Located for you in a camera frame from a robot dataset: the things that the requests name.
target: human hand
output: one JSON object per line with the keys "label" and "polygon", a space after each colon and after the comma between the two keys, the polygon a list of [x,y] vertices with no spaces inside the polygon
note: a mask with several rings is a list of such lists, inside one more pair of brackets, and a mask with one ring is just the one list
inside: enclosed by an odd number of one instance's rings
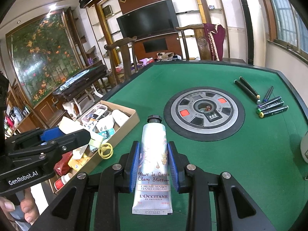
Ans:
{"label": "human hand", "polygon": [[[6,198],[0,197],[0,207],[7,218],[14,221],[13,217],[10,215],[10,212],[15,210],[14,204]],[[25,220],[28,223],[33,224],[39,217],[39,211],[31,194],[30,188],[25,189],[25,198],[21,201],[20,207],[22,212],[25,213]]]}

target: red button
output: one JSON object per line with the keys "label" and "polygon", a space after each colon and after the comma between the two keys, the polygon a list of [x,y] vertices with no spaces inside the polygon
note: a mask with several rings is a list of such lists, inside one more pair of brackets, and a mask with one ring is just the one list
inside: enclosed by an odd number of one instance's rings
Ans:
{"label": "red button", "polygon": [[189,115],[189,112],[188,112],[188,110],[187,109],[184,109],[184,110],[182,110],[182,111],[180,111],[180,114],[181,114],[181,116],[187,116],[187,115]]}
{"label": "red button", "polygon": [[227,101],[226,101],[225,99],[223,99],[223,98],[219,98],[218,101],[219,101],[220,103],[225,103],[225,102],[227,102]]}

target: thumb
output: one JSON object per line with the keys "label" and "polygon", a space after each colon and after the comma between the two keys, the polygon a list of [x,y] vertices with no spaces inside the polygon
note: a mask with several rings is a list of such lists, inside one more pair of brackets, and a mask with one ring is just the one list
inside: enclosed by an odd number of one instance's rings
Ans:
{"label": "thumb", "polygon": [[0,197],[0,207],[4,212],[12,212],[15,210],[13,202],[9,201],[4,197]]}

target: cardboard box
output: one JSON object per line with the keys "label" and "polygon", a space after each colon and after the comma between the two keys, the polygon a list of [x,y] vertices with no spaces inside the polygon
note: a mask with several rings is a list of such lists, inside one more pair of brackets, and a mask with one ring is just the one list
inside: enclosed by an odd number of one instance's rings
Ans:
{"label": "cardboard box", "polygon": [[[110,139],[108,140],[108,143],[110,143],[112,145],[113,148],[116,147],[116,145],[138,124],[139,120],[139,116],[136,112],[136,110],[131,109],[131,108],[127,108],[118,104],[114,104],[111,102],[106,102],[106,101],[100,101],[98,104],[103,104],[106,105],[108,107],[108,110],[113,111],[115,109],[118,109],[120,111],[122,111],[123,113],[125,113],[127,116],[129,116],[129,119],[122,125],[122,127],[119,127],[116,123],[114,125],[114,130],[116,131],[114,133],[113,136],[110,137]],[[80,116],[77,121],[79,121],[81,123],[81,118],[83,116],[85,116],[89,111],[87,111],[86,113],[84,113],[82,116]],[[71,180],[75,177],[75,175],[77,173],[80,172],[85,172],[87,174],[91,173],[92,170],[102,161],[103,159],[100,157],[100,155],[98,154],[98,152],[96,152],[95,154],[92,155],[92,157],[90,158],[90,160],[88,160],[88,162],[77,172],[73,169],[70,169],[70,173],[72,173],[74,176],[71,178]],[[49,179],[49,183],[51,186],[52,191],[55,194],[58,194],[62,188],[65,187],[65,185],[60,189],[60,190],[56,190],[54,187],[54,183],[55,181],[60,178],[60,176],[54,176],[53,178]]]}
{"label": "cardboard box", "polygon": [[173,56],[174,56],[174,53],[173,52],[169,52],[169,53],[165,53],[164,55],[162,55],[161,59],[163,61],[171,60]]}

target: ceiling light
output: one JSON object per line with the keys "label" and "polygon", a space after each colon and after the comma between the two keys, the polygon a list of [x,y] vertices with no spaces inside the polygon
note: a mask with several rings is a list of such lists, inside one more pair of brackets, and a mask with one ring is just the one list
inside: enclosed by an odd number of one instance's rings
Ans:
{"label": "ceiling light", "polygon": [[49,8],[50,8],[50,10],[55,10],[57,8],[57,6],[56,6],[56,4],[53,4]]}

